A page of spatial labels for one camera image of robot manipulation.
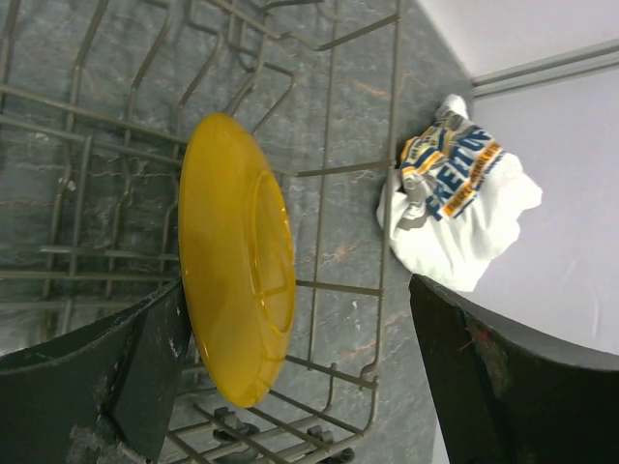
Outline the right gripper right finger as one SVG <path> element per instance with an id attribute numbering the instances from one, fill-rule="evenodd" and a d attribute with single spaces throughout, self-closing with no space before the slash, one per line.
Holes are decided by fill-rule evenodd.
<path id="1" fill-rule="evenodd" d="M 452 463 L 615 463 L 618 358 L 413 275 L 410 306 Z"/>

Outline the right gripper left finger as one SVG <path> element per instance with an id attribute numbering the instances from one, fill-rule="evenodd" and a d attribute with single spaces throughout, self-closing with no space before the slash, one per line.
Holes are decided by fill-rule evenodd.
<path id="1" fill-rule="evenodd" d="M 175 281 L 1 359 L 4 463 L 154 463 L 192 329 Z"/>

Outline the yellow patterned plate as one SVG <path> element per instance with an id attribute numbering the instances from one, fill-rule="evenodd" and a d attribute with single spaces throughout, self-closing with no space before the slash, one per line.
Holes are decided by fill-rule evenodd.
<path id="1" fill-rule="evenodd" d="M 194 129 L 178 201 L 178 243 L 194 339 L 230 403 L 258 404 L 280 375 L 295 318 L 289 219 L 255 138 L 214 113 Z"/>

